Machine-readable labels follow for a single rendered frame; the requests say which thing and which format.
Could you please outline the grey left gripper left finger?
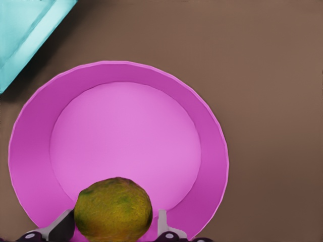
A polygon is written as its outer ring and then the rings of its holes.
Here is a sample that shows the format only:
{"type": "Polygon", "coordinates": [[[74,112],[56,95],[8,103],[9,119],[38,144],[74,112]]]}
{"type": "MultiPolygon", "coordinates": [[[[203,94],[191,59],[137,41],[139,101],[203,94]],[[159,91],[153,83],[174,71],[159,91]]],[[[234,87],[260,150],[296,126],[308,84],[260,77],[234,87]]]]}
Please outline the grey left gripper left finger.
{"type": "Polygon", "coordinates": [[[75,231],[74,210],[64,211],[49,226],[29,231],[18,242],[69,242],[75,231]]]}

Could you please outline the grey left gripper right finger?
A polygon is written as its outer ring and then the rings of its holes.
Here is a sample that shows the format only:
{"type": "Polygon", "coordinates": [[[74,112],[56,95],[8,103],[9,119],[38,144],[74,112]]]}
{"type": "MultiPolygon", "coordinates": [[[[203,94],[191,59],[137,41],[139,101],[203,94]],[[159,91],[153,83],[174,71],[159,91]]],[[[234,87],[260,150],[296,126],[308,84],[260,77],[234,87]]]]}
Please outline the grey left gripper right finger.
{"type": "Polygon", "coordinates": [[[158,211],[157,239],[154,242],[187,242],[187,234],[168,226],[166,210],[158,211]]]}

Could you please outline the greenish orange fruit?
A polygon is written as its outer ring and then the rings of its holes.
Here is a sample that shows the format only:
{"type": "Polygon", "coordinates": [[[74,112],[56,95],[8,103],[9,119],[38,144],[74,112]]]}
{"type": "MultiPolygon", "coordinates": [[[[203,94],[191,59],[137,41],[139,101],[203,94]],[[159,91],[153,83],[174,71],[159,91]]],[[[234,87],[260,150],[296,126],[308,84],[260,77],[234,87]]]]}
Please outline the greenish orange fruit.
{"type": "Polygon", "coordinates": [[[152,204],[147,192],[130,179],[114,177],[82,190],[74,220],[90,242],[136,242],[150,228],[152,204]]]}

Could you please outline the pink round plate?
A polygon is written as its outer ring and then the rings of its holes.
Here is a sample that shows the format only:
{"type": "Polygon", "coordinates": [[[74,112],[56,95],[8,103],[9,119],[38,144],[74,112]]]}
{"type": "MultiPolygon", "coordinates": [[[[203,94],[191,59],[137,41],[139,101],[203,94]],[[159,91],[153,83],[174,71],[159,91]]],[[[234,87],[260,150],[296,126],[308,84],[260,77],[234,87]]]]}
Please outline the pink round plate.
{"type": "Polygon", "coordinates": [[[9,142],[9,171],[22,208],[38,226],[74,207],[78,194],[110,177],[143,187],[157,237],[158,211],[196,237],[227,186],[229,156],[205,101],[151,66],[102,61],[57,75],[23,106],[9,142]]]}

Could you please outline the light blue tray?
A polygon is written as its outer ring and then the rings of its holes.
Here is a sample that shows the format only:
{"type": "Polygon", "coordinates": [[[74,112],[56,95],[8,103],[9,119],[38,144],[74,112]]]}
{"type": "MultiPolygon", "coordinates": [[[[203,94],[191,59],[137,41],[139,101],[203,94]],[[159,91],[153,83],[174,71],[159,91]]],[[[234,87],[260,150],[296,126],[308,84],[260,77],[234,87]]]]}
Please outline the light blue tray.
{"type": "Polygon", "coordinates": [[[0,95],[78,0],[0,0],[0,95]]]}

